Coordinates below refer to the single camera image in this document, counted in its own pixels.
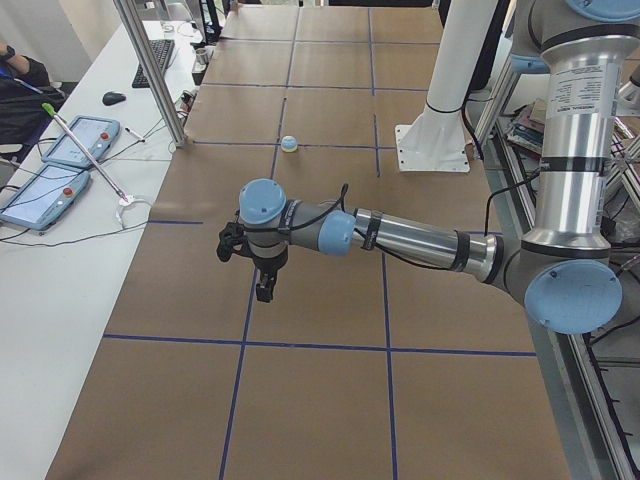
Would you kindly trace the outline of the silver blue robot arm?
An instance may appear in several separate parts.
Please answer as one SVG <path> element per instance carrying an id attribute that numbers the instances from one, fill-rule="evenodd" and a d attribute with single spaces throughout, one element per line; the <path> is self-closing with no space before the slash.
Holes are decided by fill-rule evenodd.
<path id="1" fill-rule="evenodd" d="M 290 199 L 270 179 L 240 192 L 234 222 L 220 233 L 218 257 L 250 258 L 256 295 L 273 297 L 292 246 L 343 256 L 353 244 L 409 264 L 463 272 L 507 292 L 527 316 L 562 334 L 591 332 L 613 319 L 623 288 L 600 232 L 611 162 L 620 70 L 639 45 L 635 1 L 521 1 L 512 64 L 550 75 L 533 227 L 518 241 L 474 238 L 376 211 Z"/>

